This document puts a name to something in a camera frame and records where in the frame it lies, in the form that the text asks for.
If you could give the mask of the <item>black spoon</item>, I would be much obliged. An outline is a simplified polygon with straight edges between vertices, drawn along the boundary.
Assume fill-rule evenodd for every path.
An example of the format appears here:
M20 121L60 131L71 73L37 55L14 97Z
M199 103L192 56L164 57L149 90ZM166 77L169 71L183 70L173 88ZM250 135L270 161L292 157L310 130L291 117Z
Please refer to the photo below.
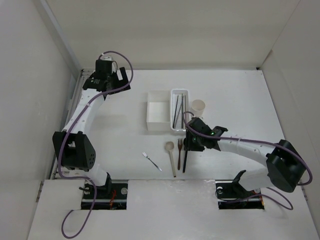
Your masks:
M187 165L187 158L188 158L188 139L187 138L185 138L183 140L183 145L184 145L184 159L183 159L182 172L185 173L186 172L186 165Z

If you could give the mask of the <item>brown wooden fork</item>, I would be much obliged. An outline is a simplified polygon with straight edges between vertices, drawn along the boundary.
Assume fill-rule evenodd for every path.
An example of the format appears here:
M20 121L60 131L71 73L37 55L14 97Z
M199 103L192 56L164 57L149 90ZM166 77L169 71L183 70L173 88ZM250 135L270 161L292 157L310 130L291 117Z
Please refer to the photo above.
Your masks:
M183 139L179 138L177 142L178 147L178 163L177 163L177 170L179 171L181 169L181 151L183 148Z

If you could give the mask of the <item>beige wooden spoon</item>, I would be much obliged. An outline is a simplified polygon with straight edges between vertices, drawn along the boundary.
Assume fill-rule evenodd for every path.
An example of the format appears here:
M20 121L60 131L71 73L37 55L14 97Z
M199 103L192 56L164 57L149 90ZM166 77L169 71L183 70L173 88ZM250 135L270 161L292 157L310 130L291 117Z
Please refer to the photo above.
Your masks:
M172 174L173 177L176 178L177 174L176 174L176 170L175 170L175 164L174 164L174 157L173 157L173 150L174 150L174 143L172 141L168 141L165 143L165 149L168 151L169 153L169 158L170 158L170 164L171 164L171 169L172 169Z

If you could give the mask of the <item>small metal fork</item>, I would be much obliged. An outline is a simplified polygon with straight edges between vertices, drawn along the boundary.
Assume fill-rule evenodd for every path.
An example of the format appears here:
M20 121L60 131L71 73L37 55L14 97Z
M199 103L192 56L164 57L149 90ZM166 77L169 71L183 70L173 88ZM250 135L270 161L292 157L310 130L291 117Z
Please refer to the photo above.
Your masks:
M162 172L162 169L161 169L157 164L155 164L145 152L142 152L142 154L143 154L143 156L144 156L146 159L148 159L160 172Z

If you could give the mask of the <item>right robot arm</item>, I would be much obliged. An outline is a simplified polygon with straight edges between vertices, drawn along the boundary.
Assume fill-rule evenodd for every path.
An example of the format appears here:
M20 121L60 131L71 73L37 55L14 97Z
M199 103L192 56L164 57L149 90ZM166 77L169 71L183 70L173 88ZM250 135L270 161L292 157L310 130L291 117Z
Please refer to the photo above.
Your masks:
M184 144L186 151L214 149L237 154L262 166L253 171L241 170L232 180L218 181L217 191L225 199L246 198L251 191L267 187L292 193L307 170L300 155L287 140L282 139L278 143L245 140L225 127L210 128L199 117L192 117L188 122Z

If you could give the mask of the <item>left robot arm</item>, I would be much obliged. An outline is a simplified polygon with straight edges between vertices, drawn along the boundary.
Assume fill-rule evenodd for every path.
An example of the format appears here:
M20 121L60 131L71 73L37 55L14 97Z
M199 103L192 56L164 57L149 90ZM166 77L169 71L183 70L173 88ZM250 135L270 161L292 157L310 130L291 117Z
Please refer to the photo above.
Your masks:
M112 186L108 183L110 175L96 162L96 151L88 134L107 96L131 88L126 69L116 67L111 57L96 60L95 71L84 82L72 117L62 131L56 131L52 136L60 177L67 178L63 168L79 171L81 178L95 184L94 192L103 199L112 192Z

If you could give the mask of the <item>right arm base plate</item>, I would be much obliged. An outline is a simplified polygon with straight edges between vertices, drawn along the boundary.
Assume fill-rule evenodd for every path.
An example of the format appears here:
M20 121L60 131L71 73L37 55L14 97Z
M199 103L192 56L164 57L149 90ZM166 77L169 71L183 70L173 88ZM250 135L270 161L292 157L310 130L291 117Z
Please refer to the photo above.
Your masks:
M219 210L264 210L261 191L247 191L238 183L218 181L215 184L215 196Z

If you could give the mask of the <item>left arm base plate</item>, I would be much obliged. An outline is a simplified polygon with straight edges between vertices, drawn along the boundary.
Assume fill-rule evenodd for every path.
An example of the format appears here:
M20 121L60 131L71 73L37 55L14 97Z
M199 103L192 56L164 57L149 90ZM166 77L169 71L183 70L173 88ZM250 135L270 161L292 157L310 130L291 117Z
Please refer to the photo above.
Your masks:
M82 193L81 210L89 210L94 199L94 187L86 182L84 187L79 187ZM115 180L109 190L102 186L97 187L97 196L93 210L126 210L128 196L128 181Z

